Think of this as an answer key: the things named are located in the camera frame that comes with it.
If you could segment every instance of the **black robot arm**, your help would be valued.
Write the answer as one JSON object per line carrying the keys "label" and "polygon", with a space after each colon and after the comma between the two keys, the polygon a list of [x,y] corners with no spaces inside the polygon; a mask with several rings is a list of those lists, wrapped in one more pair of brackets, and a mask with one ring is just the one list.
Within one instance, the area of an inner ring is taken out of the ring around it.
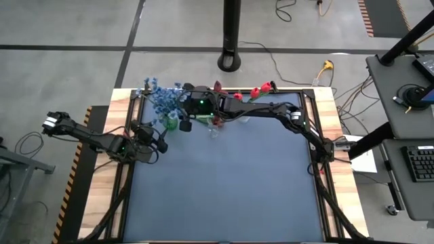
{"label": "black robot arm", "polygon": [[132,121],[134,137],[128,135],[100,134],[80,125],[65,112],[48,112],[43,123],[43,134],[48,136],[72,136],[82,143],[89,144],[96,152],[106,152],[114,161],[131,163],[133,161],[149,162],[154,150],[167,151],[167,144],[162,137],[153,137],[151,126]]}
{"label": "black robot arm", "polygon": [[186,117],[216,115],[224,122],[234,121],[242,116],[276,118],[295,134],[302,134],[314,147],[316,162],[334,160],[333,141],[322,138],[310,127],[305,111],[290,102],[257,103],[242,102],[228,95],[216,93],[208,87],[194,87],[186,100],[180,103]]}

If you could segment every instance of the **black pole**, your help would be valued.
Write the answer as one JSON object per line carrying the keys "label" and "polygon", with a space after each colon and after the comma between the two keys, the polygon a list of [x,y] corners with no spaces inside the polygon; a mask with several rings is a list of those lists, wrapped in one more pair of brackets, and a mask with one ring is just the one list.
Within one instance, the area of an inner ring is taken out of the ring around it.
{"label": "black pole", "polygon": [[409,48],[419,37],[425,34],[434,25],[434,10],[431,11],[423,20],[421,20],[409,33],[396,43],[383,57],[380,63],[386,66],[392,65],[396,57],[401,55]]}
{"label": "black pole", "polygon": [[223,49],[217,65],[224,72],[236,71],[241,66],[238,55],[238,31],[241,0],[224,0]]}

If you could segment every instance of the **wooden plank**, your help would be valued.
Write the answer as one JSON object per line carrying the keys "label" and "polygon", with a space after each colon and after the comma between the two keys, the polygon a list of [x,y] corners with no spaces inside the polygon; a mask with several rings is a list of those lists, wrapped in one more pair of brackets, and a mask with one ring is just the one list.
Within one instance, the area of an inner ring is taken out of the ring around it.
{"label": "wooden plank", "polygon": [[[229,91],[237,91],[239,89],[251,89],[251,87],[225,88],[225,90]],[[279,89],[312,89],[312,87],[283,87]],[[334,140],[342,135],[342,128],[340,126],[332,90],[329,87],[316,87],[314,90],[323,134],[325,137]],[[130,93],[131,89],[113,90],[104,131],[109,131],[116,128],[117,126],[125,124],[128,104],[130,101]],[[335,152],[335,157],[349,160],[348,154],[342,151]],[[108,160],[109,159],[107,155],[98,155],[96,167],[107,162]],[[79,238],[88,235],[109,208],[116,166],[116,163],[109,164],[99,169],[94,174],[90,186],[89,196],[87,198],[87,204],[81,224]],[[351,221],[351,223],[353,223],[356,229],[363,235],[368,236],[368,229],[366,227],[365,218],[361,208],[351,166],[348,163],[335,161],[330,164],[330,168],[332,171],[334,188],[336,191],[339,207],[343,210],[347,218]],[[333,213],[328,205],[327,209],[330,228],[332,230],[332,234],[336,236]],[[115,223],[113,224],[114,229],[119,225],[119,210],[115,216]]]}

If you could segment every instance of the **clear glass vase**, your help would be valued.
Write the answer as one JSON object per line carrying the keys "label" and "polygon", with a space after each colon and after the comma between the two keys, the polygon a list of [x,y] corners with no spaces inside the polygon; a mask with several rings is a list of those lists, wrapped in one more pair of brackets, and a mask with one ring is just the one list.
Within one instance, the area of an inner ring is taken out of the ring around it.
{"label": "clear glass vase", "polygon": [[211,138],[216,138],[218,136],[218,134],[220,133],[218,131],[218,126],[214,125],[212,123],[212,118],[208,118],[208,130],[210,131],[210,137]]}
{"label": "clear glass vase", "polygon": [[237,119],[237,121],[240,123],[247,123],[249,121],[249,119],[250,119],[249,116],[242,116],[239,119]]}

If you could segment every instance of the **white paper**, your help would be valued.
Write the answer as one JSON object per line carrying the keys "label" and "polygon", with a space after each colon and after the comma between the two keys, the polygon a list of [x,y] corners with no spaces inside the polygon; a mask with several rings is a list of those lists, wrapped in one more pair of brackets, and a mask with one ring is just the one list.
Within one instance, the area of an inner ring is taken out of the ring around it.
{"label": "white paper", "polygon": [[[356,142],[363,138],[362,136],[344,136],[349,142]],[[376,173],[377,167],[375,166],[374,154],[372,150],[369,150],[368,152],[365,152],[357,158],[351,160],[351,168],[353,168],[354,171]]]}

